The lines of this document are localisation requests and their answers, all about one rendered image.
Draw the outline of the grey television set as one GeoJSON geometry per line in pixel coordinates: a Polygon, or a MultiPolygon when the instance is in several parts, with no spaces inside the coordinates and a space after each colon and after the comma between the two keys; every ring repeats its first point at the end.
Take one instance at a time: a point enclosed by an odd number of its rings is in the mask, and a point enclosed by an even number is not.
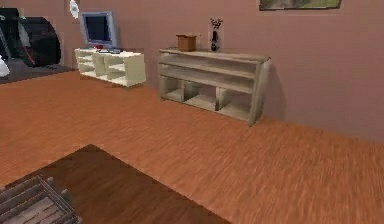
{"type": "Polygon", "coordinates": [[[118,47],[118,29],[112,11],[81,12],[79,19],[86,45],[102,45],[104,48],[118,47]]]}

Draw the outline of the grey wooden shelf unit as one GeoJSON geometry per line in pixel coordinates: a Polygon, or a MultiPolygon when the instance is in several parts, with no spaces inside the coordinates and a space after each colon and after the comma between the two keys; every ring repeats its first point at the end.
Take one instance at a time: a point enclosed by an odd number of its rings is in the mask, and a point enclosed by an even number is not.
{"type": "Polygon", "coordinates": [[[268,56],[162,49],[159,95],[252,126],[262,115],[271,65],[268,56]]]}

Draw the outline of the black vase with twigs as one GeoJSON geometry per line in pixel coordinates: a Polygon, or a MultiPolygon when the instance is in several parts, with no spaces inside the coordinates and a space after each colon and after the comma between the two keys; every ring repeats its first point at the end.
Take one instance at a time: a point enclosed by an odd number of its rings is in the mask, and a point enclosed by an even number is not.
{"type": "Polygon", "coordinates": [[[210,24],[211,24],[211,39],[210,39],[210,49],[213,52],[216,52],[221,47],[221,30],[220,27],[223,24],[224,20],[222,18],[211,18],[210,24]]]}

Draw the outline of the brown wooden box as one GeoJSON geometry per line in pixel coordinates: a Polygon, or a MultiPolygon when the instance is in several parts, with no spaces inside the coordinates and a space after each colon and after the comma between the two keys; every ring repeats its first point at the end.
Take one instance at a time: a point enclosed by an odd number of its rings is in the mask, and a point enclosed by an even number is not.
{"type": "Polygon", "coordinates": [[[192,52],[196,50],[196,35],[177,35],[177,48],[182,52],[192,52]]]}

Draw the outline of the white round wall ornament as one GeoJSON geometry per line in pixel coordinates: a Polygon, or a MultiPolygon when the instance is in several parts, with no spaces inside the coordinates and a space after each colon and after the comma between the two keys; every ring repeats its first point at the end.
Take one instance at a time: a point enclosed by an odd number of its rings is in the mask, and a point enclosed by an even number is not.
{"type": "Polygon", "coordinates": [[[79,17],[79,7],[75,0],[69,1],[69,11],[74,19],[77,19],[79,17]]]}

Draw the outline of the white rounded object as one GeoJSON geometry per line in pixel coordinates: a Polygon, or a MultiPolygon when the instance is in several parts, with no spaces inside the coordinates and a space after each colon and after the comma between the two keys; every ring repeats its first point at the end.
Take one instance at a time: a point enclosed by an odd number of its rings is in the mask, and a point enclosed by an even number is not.
{"type": "Polygon", "coordinates": [[[3,60],[2,56],[0,55],[0,77],[6,77],[10,74],[10,70],[3,60]]]}

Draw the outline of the dark brown wooden table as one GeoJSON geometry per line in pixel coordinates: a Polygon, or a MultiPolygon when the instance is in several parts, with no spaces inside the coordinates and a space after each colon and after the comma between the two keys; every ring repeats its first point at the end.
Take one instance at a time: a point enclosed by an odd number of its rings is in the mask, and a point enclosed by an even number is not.
{"type": "Polygon", "coordinates": [[[12,183],[36,175],[68,190],[82,224],[231,224],[94,145],[12,183]]]}

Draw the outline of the white low shelf unit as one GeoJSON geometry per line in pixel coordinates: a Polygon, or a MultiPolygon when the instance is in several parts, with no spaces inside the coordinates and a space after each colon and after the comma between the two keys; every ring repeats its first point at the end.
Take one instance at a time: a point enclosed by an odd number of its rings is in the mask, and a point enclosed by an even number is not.
{"type": "Polygon", "coordinates": [[[146,82],[142,53],[95,48],[74,52],[81,75],[124,87],[146,82]]]}

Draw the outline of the framed green wall picture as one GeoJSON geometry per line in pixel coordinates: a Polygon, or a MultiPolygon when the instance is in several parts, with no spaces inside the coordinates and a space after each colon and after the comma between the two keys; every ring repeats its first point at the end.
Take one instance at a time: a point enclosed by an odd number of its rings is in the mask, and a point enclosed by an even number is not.
{"type": "Polygon", "coordinates": [[[338,9],[342,0],[260,0],[260,11],[338,9]]]}

